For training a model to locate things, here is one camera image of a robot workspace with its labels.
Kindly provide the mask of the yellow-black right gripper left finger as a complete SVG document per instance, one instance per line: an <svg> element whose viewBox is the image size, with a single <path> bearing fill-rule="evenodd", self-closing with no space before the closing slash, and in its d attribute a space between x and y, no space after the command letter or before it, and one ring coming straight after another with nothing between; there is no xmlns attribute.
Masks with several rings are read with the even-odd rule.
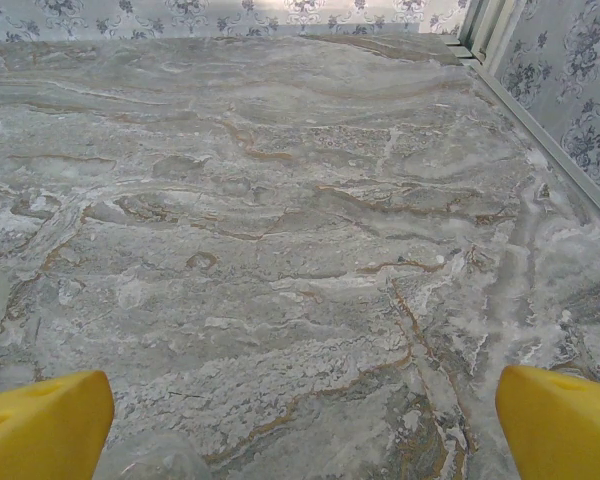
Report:
<svg viewBox="0 0 600 480"><path fill-rule="evenodd" d="M99 370L0 393L0 480L90 479L113 416Z"/></svg>

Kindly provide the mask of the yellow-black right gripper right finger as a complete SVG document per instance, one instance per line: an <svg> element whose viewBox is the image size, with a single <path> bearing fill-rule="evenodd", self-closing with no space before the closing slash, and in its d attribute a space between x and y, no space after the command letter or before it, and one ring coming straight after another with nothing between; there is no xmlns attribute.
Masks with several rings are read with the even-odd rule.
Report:
<svg viewBox="0 0 600 480"><path fill-rule="evenodd" d="M496 410L522 479L600 479L600 383L508 366Z"/></svg>

